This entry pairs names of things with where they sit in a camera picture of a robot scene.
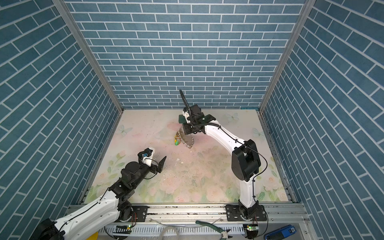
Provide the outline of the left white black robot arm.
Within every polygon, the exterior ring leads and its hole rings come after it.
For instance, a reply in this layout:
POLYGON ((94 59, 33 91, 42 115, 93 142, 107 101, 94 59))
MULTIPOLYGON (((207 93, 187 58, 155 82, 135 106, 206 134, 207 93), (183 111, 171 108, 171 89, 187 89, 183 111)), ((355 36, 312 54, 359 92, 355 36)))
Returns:
POLYGON ((38 224, 31 240, 85 240, 115 221, 128 221, 132 216, 129 198, 148 173, 161 173, 166 161, 144 157, 129 162, 122 176, 102 196, 77 211, 57 220, 45 219, 38 224))

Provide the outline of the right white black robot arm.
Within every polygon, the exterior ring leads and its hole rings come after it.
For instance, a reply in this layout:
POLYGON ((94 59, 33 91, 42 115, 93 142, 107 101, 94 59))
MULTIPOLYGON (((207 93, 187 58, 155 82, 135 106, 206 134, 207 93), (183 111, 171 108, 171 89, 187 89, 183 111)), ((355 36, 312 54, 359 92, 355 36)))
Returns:
POLYGON ((260 205, 255 193, 255 180, 260 174, 262 155, 253 140, 243 140, 230 133, 211 115, 204 115, 198 105, 189 106, 185 102, 183 113, 179 115, 177 141, 188 148, 194 145, 192 134, 203 133, 221 144, 232 154, 231 169, 240 181, 239 212, 244 220, 266 221, 267 213, 260 205))

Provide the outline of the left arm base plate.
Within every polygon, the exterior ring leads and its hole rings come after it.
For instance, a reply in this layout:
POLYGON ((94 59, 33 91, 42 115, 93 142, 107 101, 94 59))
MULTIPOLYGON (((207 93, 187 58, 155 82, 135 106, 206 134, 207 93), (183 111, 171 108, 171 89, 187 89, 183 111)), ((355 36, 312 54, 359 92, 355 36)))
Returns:
POLYGON ((145 222, 148 206, 131 206, 123 209, 123 211, 118 216, 118 219, 114 223, 137 223, 145 222))

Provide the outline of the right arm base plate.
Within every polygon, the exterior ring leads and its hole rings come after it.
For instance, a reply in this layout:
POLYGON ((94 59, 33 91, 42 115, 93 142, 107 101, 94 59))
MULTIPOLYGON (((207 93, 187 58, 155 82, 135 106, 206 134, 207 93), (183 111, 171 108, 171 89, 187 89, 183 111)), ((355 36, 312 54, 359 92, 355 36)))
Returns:
POLYGON ((267 221, 267 213, 263 205, 255 204, 251 208, 246 208, 240 205, 226 205, 225 206, 227 221, 267 221))

